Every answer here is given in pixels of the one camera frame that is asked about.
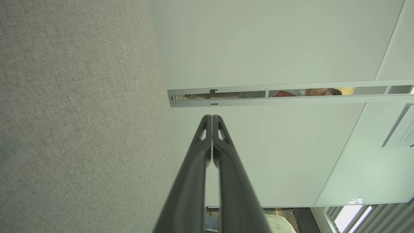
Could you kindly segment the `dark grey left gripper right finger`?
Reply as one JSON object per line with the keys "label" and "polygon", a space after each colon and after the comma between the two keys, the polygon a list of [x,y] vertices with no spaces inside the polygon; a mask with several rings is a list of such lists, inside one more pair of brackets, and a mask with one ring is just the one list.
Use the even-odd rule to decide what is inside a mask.
{"label": "dark grey left gripper right finger", "polygon": [[219,170],[220,232],[270,233],[223,118],[212,117],[212,158]]}

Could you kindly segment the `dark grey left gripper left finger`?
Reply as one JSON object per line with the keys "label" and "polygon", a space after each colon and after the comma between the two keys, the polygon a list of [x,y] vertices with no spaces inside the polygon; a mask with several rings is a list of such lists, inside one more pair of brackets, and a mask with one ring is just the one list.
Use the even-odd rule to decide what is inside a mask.
{"label": "dark grey left gripper left finger", "polygon": [[173,183],[154,233],[203,233],[205,177],[212,153],[212,116],[205,115]]}

